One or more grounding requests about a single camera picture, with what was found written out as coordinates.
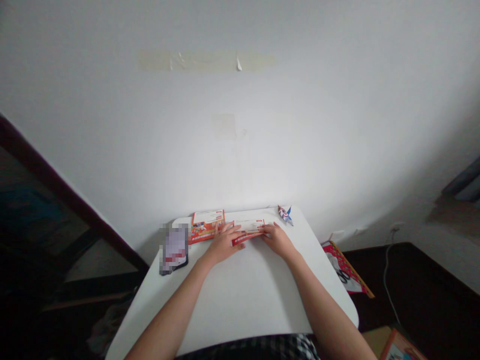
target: hand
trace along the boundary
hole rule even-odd
[[[237,251],[245,249],[245,243],[243,242],[232,247],[232,240],[245,235],[242,231],[237,231],[240,229],[241,225],[231,227],[233,224],[234,223],[232,221],[223,225],[220,230],[218,227],[215,228],[213,242],[201,257],[201,259],[210,267],[213,267],[223,260],[229,258]]]
[[[290,238],[276,222],[274,222],[273,225],[264,225],[263,231],[271,236],[262,235],[261,238],[263,241],[283,260],[287,260],[288,257],[298,253]]]

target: white wall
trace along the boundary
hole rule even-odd
[[[479,33],[477,0],[7,1],[0,111],[147,261],[160,223],[277,203],[372,246],[478,155]],[[276,64],[150,73],[145,49]]]

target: person's left hand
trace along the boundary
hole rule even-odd
[[[210,267],[229,258],[236,252],[245,249],[245,243],[243,242],[232,247],[232,240],[244,235],[242,231],[237,231],[241,225],[231,227],[233,224],[232,221],[223,225],[221,229],[218,227],[215,228],[213,242],[201,257]]]

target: white cord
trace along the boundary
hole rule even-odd
[[[391,307],[393,309],[393,312],[395,313],[396,321],[398,324],[401,326],[402,324],[400,323],[399,316],[397,314],[397,310],[395,310],[394,303],[392,302],[392,298],[390,296],[389,288],[387,287],[387,269],[389,268],[389,251],[390,248],[394,245],[394,237],[395,237],[395,231],[392,230],[391,232],[391,244],[388,245],[386,248],[386,253],[385,253],[385,271],[383,272],[383,286],[385,286],[386,294],[388,295],[388,299],[390,300]]]

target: white table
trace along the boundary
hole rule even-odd
[[[359,316],[307,220],[292,206],[294,226],[286,225],[276,208],[225,214],[232,220],[276,221],[303,255],[315,276],[358,327]],[[183,217],[174,224],[189,224]],[[171,275],[159,275],[157,253],[128,310],[107,360],[123,359],[144,329],[182,283],[211,240],[192,245],[188,265]],[[312,333],[295,281],[284,261],[260,239],[245,242],[246,248],[208,274],[177,355],[232,340],[272,334]]]

